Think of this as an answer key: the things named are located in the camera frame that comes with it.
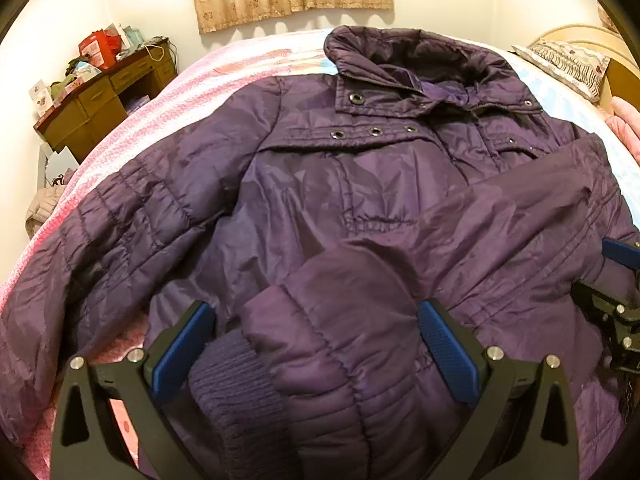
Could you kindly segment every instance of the purple jacket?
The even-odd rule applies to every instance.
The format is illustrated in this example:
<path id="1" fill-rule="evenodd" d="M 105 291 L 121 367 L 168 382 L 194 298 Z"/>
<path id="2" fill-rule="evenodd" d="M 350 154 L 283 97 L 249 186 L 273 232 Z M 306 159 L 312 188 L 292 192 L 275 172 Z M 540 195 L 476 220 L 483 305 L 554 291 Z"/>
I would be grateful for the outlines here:
<path id="1" fill-rule="evenodd" d="M 23 442 L 59 364 L 142 306 L 152 340 L 199 299 L 242 339 L 228 359 L 207 349 L 165 409 L 207 471 L 249 476 L 220 413 L 251 415 L 212 394 L 244 370 L 271 388 L 291 478 L 418 478 L 466 415 L 418 333 L 417 303 L 435 297 L 484 345 L 561 357 L 588 478 L 623 429 L 623 384 L 570 285 L 640 299 L 601 255 L 605 236 L 638 240 L 602 142 L 543 112 L 484 48 L 339 27 L 325 51 L 338 75 L 246 86 L 42 244 L 1 315 L 2 430 Z M 228 366 L 247 352 L 251 366 Z"/>

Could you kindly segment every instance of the silver bolt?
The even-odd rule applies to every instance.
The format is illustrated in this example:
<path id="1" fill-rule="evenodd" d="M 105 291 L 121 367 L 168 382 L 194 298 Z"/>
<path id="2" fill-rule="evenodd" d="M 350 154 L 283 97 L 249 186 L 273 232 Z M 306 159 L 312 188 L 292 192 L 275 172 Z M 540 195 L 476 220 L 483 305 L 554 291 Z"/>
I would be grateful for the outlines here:
<path id="1" fill-rule="evenodd" d="M 504 357 L 504 350 L 499 346 L 489 346 L 486 349 L 486 355 L 491 361 L 499 361 Z"/>
<path id="2" fill-rule="evenodd" d="M 134 348 L 127 354 L 127 359 L 132 363 L 137 363 L 145 358 L 145 351 L 142 348 Z"/>
<path id="3" fill-rule="evenodd" d="M 80 356 L 74 357 L 73 359 L 71 359 L 69 366 L 71 366 L 73 370 L 79 370 L 84 366 L 84 358 Z"/>
<path id="4" fill-rule="evenodd" d="M 546 356 L 545 361 L 550 368 L 558 368 L 560 366 L 560 358 L 557 355 L 549 354 Z"/>

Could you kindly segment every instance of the desk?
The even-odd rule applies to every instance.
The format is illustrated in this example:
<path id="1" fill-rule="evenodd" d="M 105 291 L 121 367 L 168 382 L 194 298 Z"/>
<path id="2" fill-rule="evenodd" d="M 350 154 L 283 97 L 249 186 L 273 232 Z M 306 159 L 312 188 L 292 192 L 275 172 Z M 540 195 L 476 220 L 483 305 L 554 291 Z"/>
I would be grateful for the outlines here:
<path id="1" fill-rule="evenodd" d="M 144 95 L 153 99 L 176 76 L 168 40 L 158 46 L 164 56 L 159 48 L 149 49 L 153 58 L 146 49 L 139 50 L 73 90 L 36 131 L 53 150 L 68 146 L 82 162 L 127 118 L 124 105 L 128 101 Z"/>

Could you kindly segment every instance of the white wall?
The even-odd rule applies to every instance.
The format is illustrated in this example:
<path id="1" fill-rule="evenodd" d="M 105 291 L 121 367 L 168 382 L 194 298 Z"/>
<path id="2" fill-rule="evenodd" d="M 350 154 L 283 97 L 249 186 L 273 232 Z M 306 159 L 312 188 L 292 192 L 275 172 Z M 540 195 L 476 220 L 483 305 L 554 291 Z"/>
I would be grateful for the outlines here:
<path id="1" fill-rule="evenodd" d="M 28 90 L 65 75 L 78 43 L 108 25 L 104 0 L 31 0 L 0 44 L 0 282 L 28 242 L 24 216 L 36 191 L 41 140 Z"/>
<path id="2" fill-rule="evenodd" d="M 200 35 L 193 0 L 109 0 L 114 19 L 137 26 L 146 38 L 169 36 L 183 69 L 231 41 L 296 30 L 361 24 L 424 28 L 501 48 L 527 44 L 558 25 L 599 25 L 595 0 L 394 0 L 389 11 L 326 9 L 299 12 Z"/>
<path id="3" fill-rule="evenodd" d="M 61 79 L 79 41 L 112 21 L 138 27 L 146 38 L 169 36 L 180 69 L 231 41 L 343 23 L 424 28 L 502 48 L 527 44 L 558 25 L 600 23 L 595 0 L 394 0 L 394 5 L 389 11 L 299 12 L 201 36 L 193 0 L 31 0 L 0 44 L 0 168 L 10 183 L 0 200 L 0 280 L 27 243 L 24 213 L 36 190 L 41 141 L 32 129 L 37 116 L 27 90 L 40 78 L 48 84 Z"/>

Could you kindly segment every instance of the blue pad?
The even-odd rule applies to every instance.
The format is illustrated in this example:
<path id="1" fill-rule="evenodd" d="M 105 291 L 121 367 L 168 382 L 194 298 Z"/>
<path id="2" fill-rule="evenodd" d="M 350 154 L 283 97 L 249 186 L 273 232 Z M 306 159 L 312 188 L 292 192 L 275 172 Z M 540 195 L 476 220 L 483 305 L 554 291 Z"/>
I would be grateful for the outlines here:
<path id="1" fill-rule="evenodd" d="M 640 269 L 640 248 L 613 240 L 602 239 L 602 256 L 632 270 Z"/>
<path id="2" fill-rule="evenodd" d="M 152 367 L 150 389 L 153 400 L 163 404 L 173 398 L 187 378 L 191 365 L 211 339 L 216 313 L 208 303 L 194 304 L 183 317 L 189 317 L 184 327 L 173 336 L 173 341 Z"/>
<path id="3" fill-rule="evenodd" d="M 418 306 L 418 329 L 451 395 L 475 406 L 481 395 L 478 368 L 429 301 Z"/>

